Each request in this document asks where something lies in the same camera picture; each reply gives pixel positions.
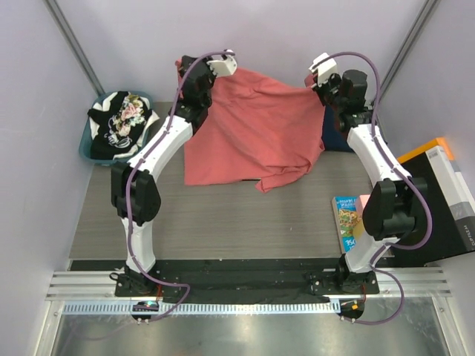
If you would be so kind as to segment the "red t shirt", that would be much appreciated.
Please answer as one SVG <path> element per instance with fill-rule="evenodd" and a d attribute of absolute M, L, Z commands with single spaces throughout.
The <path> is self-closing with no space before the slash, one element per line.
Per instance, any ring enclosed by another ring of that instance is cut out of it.
<path fill-rule="evenodd" d="M 209 114 L 184 146 L 184 183 L 254 180 L 266 193 L 299 180 L 324 151 L 324 112 L 309 88 L 244 68 L 218 78 Z"/>

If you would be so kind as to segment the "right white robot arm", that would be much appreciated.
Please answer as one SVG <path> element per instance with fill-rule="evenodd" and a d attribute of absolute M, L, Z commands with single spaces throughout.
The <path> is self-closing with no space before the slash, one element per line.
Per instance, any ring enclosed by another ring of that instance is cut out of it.
<path fill-rule="evenodd" d="M 333 273 L 311 277 L 314 294 L 378 293 L 374 268 L 391 247 L 417 249 L 432 229 L 425 201 L 427 183 L 413 178 L 385 144 L 365 105 L 367 75 L 347 70 L 339 75 L 335 65 L 313 65 L 305 83 L 321 103 L 335 111 L 338 130 L 356 153 L 373 190 L 352 229 L 353 247 L 343 253 Z"/>

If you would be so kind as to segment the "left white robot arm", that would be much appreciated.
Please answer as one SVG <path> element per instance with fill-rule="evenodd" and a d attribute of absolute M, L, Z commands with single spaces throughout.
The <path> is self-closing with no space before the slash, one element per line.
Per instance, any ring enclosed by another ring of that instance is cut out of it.
<path fill-rule="evenodd" d="M 157 276 L 152 242 L 153 220 L 161 206 L 158 177 L 206 120 L 216 78 L 233 75 L 237 67 L 230 50 L 197 58 L 183 56 L 178 65 L 178 88 L 162 127 L 137 155 L 113 164 L 111 203 L 125 229 L 128 254 L 124 271 L 110 275 L 116 283 L 116 296 L 152 296 L 163 285 Z"/>

